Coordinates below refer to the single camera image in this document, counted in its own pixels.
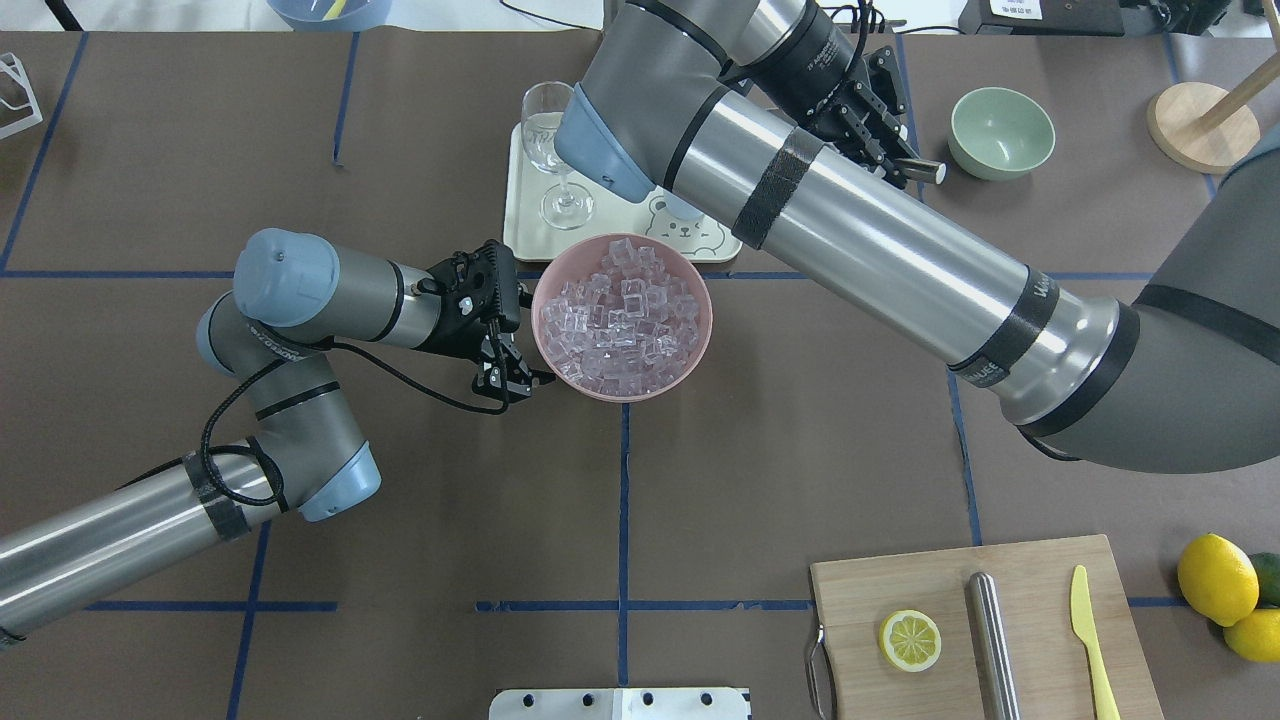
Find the pink bowl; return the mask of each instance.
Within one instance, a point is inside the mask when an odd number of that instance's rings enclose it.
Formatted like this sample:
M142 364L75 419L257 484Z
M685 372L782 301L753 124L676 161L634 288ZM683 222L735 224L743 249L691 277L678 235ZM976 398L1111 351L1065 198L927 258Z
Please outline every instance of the pink bowl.
M707 345L712 340L712 296L707 292L707 283L703 282L703 277L698 274L698 269L694 264L689 261L687 258L681 255L678 251L668 245L663 245L652 237L645 237L643 234L635 233L613 233L613 234L599 234L595 237L589 237L577 245L573 245L561 252L556 260L552 260L550 265L543 270L541 279L538 281L538 287L534 288L534 342L538 343L538 352L547 361L547 348L543 347L543 305L549 300L559 296L561 288L564 287L566 282L577 282L591 277L591 273L599 272L600 259L609 251L609 243L614 240L621 240L623 237L630 237L632 245L640 247L643 245L650 245L654 249L654 254L662 258L667 266L667 272L672 277L684 278L689 283L689 292L698 300L699 313L698 313L698 345L689 351L689 365L685 372L676 378L676 382L655 389L648 395L637 395L632 397L621 397L613 395L602 395L586 389L577 383L571 382L559 372L553 363L547 363L559 379L564 380L566 384L571 386L573 389L588 395L596 400L603 400L605 402L639 402L641 400L649 400L650 397L657 397L668 389L680 384L689 373L694 372L698 363L703 359L703 354L707 352Z

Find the green bowl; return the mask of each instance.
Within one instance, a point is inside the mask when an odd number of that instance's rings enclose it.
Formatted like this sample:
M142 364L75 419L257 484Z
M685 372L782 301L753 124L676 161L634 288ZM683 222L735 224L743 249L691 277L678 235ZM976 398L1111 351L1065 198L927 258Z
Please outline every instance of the green bowl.
M1007 87L979 87L951 109L947 146L969 174L1009 181L1053 154L1053 123L1044 109Z

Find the white label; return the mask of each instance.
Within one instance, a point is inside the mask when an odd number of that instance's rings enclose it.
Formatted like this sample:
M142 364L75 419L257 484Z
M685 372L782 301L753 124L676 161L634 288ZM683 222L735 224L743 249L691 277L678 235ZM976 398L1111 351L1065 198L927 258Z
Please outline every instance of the white label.
M1039 0L991 0L991 12L1020 20L1043 20L1044 15L1039 10Z

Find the light blue cup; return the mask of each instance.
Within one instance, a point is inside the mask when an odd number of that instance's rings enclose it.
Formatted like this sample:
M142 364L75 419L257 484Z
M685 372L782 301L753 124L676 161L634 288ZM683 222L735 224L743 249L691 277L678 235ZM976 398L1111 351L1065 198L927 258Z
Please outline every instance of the light blue cup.
M1044 109L1007 87L979 87L951 109L951 156L980 179L1025 176L1053 154L1056 140Z
M297 31L360 32L387 23L392 0L347 0L342 14L324 19L333 0L266 0Z

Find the glass base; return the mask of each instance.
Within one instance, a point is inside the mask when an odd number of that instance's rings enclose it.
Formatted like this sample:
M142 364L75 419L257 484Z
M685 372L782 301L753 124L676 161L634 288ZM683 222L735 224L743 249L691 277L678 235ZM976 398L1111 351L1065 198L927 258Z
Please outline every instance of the glass base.
M572 231L586 224L595 213L595 199L576 182L567 183L568 192L562 195L559 184L543 196L541 215L547 224L558 231Z

